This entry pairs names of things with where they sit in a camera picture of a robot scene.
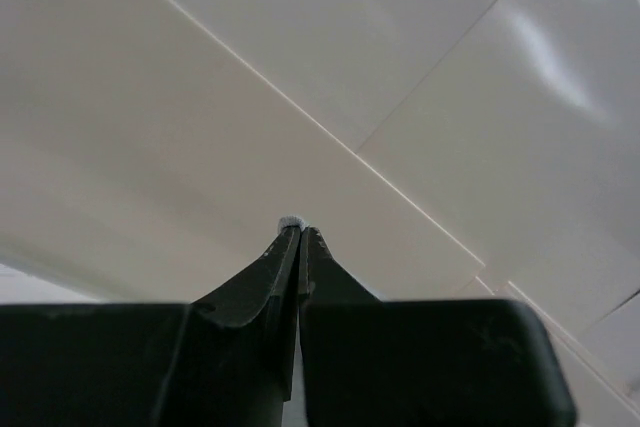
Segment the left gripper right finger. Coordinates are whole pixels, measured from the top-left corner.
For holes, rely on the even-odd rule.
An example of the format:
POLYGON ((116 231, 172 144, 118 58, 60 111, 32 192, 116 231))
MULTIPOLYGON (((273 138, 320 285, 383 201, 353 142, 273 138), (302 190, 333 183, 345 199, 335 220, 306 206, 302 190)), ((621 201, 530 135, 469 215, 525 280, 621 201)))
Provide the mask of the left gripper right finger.
POLYGON ((383 301, 300 244, 300 343, 312 426, 574 426, 536 313, 507 299, 383 301))

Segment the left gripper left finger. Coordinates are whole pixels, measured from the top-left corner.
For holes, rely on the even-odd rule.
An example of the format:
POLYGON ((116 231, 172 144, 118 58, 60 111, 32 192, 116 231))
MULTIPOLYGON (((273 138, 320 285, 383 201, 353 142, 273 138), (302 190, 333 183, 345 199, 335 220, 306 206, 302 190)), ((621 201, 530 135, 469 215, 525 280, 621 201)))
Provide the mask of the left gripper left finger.
POLYGON ((278 426, 290 399, 298 227, 191 303, 1 309, 5 426, 278 426))

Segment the grey tank top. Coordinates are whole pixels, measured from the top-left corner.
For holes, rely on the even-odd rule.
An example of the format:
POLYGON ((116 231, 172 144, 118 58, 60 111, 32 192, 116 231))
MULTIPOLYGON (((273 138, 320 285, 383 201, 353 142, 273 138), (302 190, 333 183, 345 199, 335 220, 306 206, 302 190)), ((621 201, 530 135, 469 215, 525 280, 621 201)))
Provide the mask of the grey tank top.
POLYGON ((283 216, 278 221, 278 231, 281 232, 286 228, 297 227, 301 230, 307 228, 307 222, 296 215, 283 216))

